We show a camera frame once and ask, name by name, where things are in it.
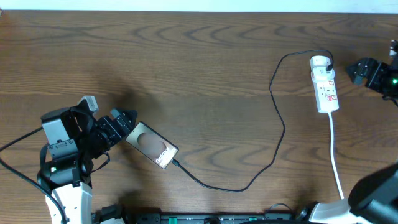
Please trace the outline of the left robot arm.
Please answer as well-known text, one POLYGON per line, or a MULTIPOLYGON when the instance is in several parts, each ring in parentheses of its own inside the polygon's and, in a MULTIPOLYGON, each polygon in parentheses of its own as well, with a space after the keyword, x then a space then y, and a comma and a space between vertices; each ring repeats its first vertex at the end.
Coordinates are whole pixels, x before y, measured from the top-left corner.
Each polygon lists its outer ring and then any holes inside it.
POLYGON ((92 223, 93 160, 126 139, 135 127, 136 110, 114 108, 95 119, 82 106, 51 111, 42 117, 48 143, 40 152, 39 185, 55 199, 53 223, 92 223))

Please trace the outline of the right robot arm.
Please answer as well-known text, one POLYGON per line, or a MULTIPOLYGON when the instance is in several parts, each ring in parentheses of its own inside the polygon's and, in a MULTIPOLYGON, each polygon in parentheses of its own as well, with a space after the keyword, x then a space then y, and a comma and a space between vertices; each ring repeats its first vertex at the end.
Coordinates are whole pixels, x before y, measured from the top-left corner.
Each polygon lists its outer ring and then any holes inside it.
MULTIPOLYGON (((338 109, 336 98, 323 100, 321 87, 330 85, 334 75, 322 75, 321 69, 330 60, 314 56, 310 60, 318 111, 328 114, 330 120, 330 156, 336 185, 341 199, 332 203, 314 202, 305 207, 295 219, 310 223, 397 223, 397 164, 381 169, 361 179, 344 198, 334 158, 334 127, 331 113, 338 109)), ((351 81, 382 94, 383 100, 397 104, 397 55, 386 64, 373 58, 362 58, 346 68, 351 81)))

